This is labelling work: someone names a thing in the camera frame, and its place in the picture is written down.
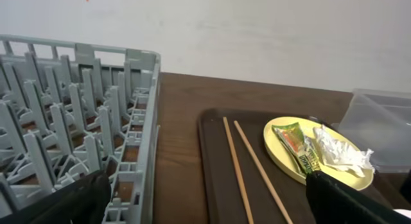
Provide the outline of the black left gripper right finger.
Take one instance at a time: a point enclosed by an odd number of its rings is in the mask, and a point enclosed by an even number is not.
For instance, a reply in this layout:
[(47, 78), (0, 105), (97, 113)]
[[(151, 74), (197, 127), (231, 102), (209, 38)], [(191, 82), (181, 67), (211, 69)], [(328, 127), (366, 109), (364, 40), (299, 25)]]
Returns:
[(410, 218), (322, 171), (306, 176), (306, 197), (317, 223), (410, 224)]

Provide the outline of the brown serving tray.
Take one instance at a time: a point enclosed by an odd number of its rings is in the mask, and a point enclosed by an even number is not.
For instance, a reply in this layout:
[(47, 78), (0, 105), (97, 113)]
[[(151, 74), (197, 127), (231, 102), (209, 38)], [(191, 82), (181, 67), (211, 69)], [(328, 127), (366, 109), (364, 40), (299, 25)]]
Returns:
[(263, 131), (280, 112), (211, 108), (198, 120), (198, 133), (210, 223), (247, 223), (227, 134), (231, 134), (254, 223), (285, 223), (234, 122), (239, 122), (294, 223), (314, 223), (305, 186), (270, 158)]

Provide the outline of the clear plastic bin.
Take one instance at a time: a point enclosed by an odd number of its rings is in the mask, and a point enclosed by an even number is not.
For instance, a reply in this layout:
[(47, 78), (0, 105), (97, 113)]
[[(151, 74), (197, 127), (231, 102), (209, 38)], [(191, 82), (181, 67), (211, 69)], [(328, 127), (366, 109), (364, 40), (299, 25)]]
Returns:
[(355, 89), (337, 130), (381, 173), (410, 171), (410, 93)]

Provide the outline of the grey dish rack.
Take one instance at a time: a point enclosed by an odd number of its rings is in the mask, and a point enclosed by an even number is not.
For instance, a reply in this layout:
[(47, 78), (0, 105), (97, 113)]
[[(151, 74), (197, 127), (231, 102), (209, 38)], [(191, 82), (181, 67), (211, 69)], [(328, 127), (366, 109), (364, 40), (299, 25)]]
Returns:
[(94, 171), (104, 223), (151, 223), (161, 56), (1, 36), (1, 220)]

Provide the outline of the white napkin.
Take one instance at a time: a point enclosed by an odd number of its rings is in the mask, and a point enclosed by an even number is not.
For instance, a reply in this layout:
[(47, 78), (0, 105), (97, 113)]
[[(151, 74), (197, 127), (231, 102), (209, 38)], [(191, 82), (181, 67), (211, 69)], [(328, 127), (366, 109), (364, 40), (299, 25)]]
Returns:
[(337, 171), (352, 171), (361, 178), (365, 177), (364, 170), (375, 172), (370, 162), (371, 155), (374, 153), (371, 149), (356, 150), (352, 144), (332, 137), (324, 125), (313, 128), (313, 133), (324, 165)]

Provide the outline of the green snack wrapper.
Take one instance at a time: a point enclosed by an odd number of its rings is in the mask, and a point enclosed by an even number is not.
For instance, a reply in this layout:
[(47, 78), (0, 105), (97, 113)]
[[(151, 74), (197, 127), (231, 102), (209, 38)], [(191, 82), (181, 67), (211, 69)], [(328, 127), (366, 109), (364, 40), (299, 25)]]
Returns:
[(307, 175), (313, 171), (320, 171), (320, 159), (313, 141), (304, 135), (299, 123), (290, 125), (272, 125), (281, 144), (291, 154), (301, 175)]

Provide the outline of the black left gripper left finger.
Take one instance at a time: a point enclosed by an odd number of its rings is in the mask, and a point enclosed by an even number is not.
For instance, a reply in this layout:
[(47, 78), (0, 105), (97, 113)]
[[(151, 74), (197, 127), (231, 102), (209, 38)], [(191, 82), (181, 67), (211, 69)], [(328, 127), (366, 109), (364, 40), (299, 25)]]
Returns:
[(1, 224), (100, 224), (110, 198), (109, 178), (99, 170), (1, 218)]

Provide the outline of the yellow plate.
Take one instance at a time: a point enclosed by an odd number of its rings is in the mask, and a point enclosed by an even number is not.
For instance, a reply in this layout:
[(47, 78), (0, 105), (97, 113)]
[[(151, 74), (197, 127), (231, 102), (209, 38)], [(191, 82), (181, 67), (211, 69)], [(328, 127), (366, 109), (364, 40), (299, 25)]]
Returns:
[[(271, 119), (263, 130), (265, 147), (272, 161), (283, 172), (299, 183), (306, 185), (306, 176), (299, 173), (299, 167), (295, 164), (292, 155), (281, 144), (277, 135), (272, 130), (272, 125), (285, 126), (293, 123), (299, 123), (303, 133), (312, 139), (315, 137), (313, 128), (322, 126), (319, 121), (311, 121), (301, 117), (283, 116)], [(374, 173), (370, 169), (364, 169), (363, 173), (365, 176), (358, 177), (353, 171), (337, 171), (336, 169), (323, 165), (322, 161), (319, 162), (319, 165), (324, 173), (358, 191), (369, 187), (374, 180)]]

